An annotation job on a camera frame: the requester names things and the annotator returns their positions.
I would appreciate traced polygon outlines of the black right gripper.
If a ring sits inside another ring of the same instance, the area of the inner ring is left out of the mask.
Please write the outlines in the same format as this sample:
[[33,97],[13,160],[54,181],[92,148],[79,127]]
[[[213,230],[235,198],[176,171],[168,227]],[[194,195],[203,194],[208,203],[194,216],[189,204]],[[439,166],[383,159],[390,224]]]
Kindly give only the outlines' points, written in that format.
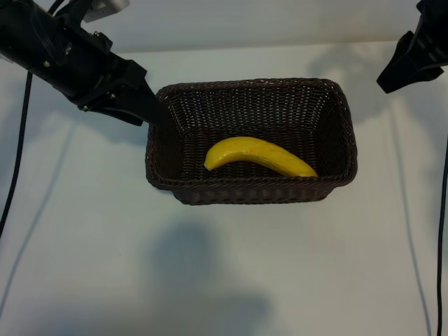
[[441,67],[447,66],[447,0],[420,1],[416,7],[421,16],[415,35],[408,31],[400,38],[377,79],[386,94],[434,81],[444,73]]

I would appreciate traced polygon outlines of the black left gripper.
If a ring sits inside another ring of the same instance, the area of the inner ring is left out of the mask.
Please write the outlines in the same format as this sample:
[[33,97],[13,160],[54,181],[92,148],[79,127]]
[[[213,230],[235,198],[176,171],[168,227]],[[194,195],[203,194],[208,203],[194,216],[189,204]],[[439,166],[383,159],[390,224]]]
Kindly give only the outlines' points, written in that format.
[[[111,52],[103,33],[88,33],[81,22],[93,22],[121,11],[119,6],[65,6],[30,9],[33,53],[27,70],[47,81],[78,105],[131,125],[161,125],[167,112],[146,82],[147,71],[133,60]],[[100,95],[107,84],[112,93]]]

